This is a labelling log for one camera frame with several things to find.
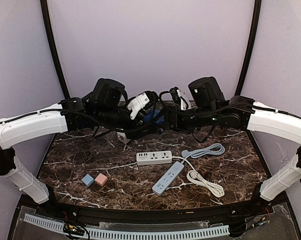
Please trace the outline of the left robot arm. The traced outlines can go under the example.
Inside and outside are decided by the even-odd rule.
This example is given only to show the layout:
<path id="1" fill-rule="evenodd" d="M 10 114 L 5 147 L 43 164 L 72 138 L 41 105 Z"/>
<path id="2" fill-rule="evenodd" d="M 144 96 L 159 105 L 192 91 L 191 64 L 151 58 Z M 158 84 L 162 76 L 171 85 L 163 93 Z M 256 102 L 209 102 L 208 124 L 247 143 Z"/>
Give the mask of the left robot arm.
<path id="1" fill-rule="evenodd" d="M 122 83 L 100 78 L 83 98 L 67 98 L 37 111 L 0 118 L 0 176 L 39 205 L 52 201 L 53 190 L 24 167 L 15 153 L 15 145 L 50 134 L 100 126 L 135 136 L 151 124 L 143 122 L 141 112 L 145 107 L 155 107 L 156 101 L 153 91 L 128 98 Z"/>

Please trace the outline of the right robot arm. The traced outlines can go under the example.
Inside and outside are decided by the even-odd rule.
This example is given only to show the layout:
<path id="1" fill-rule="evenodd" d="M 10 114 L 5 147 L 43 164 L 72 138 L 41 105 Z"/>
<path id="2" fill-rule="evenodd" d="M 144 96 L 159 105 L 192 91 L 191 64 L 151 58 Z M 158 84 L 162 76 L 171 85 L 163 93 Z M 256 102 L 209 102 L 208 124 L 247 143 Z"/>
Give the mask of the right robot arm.
<path id="1" fill-rule="evenodd" d="M 301 116 L 241 95 L 226 100 L 213 76 L 194 80 L 188 89 L 195 107 L 190 104 L 163 105 L 167 129 L 193 133 L 197 128 L 220 126 L 266 133 L 299 144 L 295 155 L 284 167 L 257 185 L 255 195 L 262 201 L 272 201 L 301 180 Z"/>

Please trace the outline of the white cube socket adapter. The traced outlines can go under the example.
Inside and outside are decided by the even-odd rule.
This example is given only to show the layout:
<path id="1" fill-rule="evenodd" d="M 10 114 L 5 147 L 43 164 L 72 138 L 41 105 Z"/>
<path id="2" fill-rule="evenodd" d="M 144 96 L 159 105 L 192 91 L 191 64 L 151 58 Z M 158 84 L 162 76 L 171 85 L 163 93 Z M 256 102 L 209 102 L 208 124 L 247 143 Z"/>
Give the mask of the white cube socket adapter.
<path id="1" fill-rule="evenodd" d="M 125 145 L 131 141 L 126 137 L 126 134 L 124 132 L 117 132 L 117 138 L 120 142 L 122 142 Z"/>

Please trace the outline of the pink plug adapter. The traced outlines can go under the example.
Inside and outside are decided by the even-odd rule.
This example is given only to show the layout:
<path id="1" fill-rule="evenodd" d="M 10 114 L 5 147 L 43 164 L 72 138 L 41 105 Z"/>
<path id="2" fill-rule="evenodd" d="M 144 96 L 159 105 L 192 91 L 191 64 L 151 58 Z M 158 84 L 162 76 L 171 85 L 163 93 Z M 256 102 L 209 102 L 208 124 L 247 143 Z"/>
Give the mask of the pink plug adapter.
<path id="1" fill-rule="evenodd" d="M 99 173 L 98 176 L 94 179 L 94 182 L 101 187 L 103 187 L 107 181 L 108 177 L 102 173 Z"/>

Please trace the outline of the black table frame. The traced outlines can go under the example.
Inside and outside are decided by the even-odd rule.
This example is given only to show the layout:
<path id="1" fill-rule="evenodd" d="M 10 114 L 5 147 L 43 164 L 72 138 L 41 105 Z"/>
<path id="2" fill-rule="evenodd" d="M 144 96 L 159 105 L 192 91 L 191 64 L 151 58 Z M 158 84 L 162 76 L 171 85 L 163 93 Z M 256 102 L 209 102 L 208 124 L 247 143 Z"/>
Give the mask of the black table frame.
<path id="1" fill-rule="evenodd" d="M 249 30 L 248 42 L 245 51 L 245 56 L 243 58 L 243 64 L 240 71 L 239 79 L 237 81 L 237 86 L 235 90 L 235 95 L 238 96 L 242 93 L 243 87 L 245 85 L 247 72 L 250 67 L 251 57 L 254 50 L 256 34 L 258 31 L 258 25 L 260 22 L 260 12 L 262 7 L 262 1 L 254 1 L 254 7 L 252 12 L 251 26 Z M 62 64 L 57 50 L 56 41 L 54 38 L 54 31 L 52 27 L 50 10 L 48 1 L 40 1 L 40 9 L 43 18 L 45 33 L 47 42 L 49 45 L 50 54 L 53 60 L 54 68 L 57 74 L 58 82 L 64 97 L 69 97 L 70 92 L 65 80 L 65 76 L 62 69 Z M 231 203 L 223 207 L 211 206 L 207 208 L 197 208 L 195 213 L 190 217 L 185 217 L 186 211 L 181 212 L 182 217 L 177 218 L 178 223 L 187 223 L 194 220 L 196 217 L 218 217 L 223 221 L 226 221 L 228 217 L 226 216 L 231 210 L 243 209 L 245 206 L 250 205 L 248 201 L 241 201 L 237 203 Z M 62 203 L 61 207 L 68 209 L 69 211 L 74 210 L 79 215 L 73 217 L 73 220 L 77 224 L 86 224 L 90 220 L 96 221 L 98 217 L 107 217 L 111 219 L 114 216 L 115 220 L 124 221 L 127 224 L 135 224 L 140 221 L 142 224 L 169 224 L 173 221 L 173 216 L 177 215 L 175 210 L 107 210 L 102 211 L 96 208 L 88 209 L 87 207 L 79 206 L 76 204 L 66 204 Z"/>

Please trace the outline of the light blue power strip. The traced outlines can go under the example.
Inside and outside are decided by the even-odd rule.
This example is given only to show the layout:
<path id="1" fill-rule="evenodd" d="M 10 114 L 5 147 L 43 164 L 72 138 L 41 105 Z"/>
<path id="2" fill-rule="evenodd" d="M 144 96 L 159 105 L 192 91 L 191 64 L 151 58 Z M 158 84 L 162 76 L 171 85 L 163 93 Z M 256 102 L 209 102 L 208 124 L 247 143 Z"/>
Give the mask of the light blue power strip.
<path id="1" fill-rule="evenodd" d="M 174 182 L 177 176 L 183 171 L 184 164 L 176 161 L 165 174 L 153 185 L 152 191 L 161 196 L 164 191 Z"/>

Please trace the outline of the blue cube socket adapter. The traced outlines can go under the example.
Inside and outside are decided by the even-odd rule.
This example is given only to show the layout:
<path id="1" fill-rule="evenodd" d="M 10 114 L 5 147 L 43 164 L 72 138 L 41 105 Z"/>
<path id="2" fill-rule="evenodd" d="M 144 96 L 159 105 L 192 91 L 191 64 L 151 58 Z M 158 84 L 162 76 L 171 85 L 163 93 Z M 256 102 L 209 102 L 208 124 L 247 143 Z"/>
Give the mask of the blue cube socket adapter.
<path id="1" fill-rule="evenodd" d="M 143 122 L 146 123 L 148 122 L 151 118 L 152 118 L 152 115 L 153 117 L 155 118 L 158 114 L 160 113 L 160 110 L 155 110 L 154 112 L 154 115 L 153 115 L 153 110 L 150 110 L 144 117 L 143 117 Z M 156 123 L 157 124 L 164 124 L 165 122 L 165 117 L 162 115 L 160 116 L 157 120 L 156 120 Z"/>

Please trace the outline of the light blue plug adapter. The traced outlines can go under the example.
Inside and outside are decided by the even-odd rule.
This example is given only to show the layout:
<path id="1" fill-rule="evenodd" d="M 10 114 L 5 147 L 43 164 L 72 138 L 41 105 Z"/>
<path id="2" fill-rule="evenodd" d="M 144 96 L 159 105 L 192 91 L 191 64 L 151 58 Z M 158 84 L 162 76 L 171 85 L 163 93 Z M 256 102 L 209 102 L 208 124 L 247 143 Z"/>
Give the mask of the light blue plug adapter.
<path id="1" fill-rule="evenodd" d="M 94 179 L 91 175 L 87 174 L 87 175 L 85 175 L 85 176 L 81 179 L 81 181 L 82 181 L 87 187 L 90 187 L 90 186 L 94 183 L 95 179 Z"/>

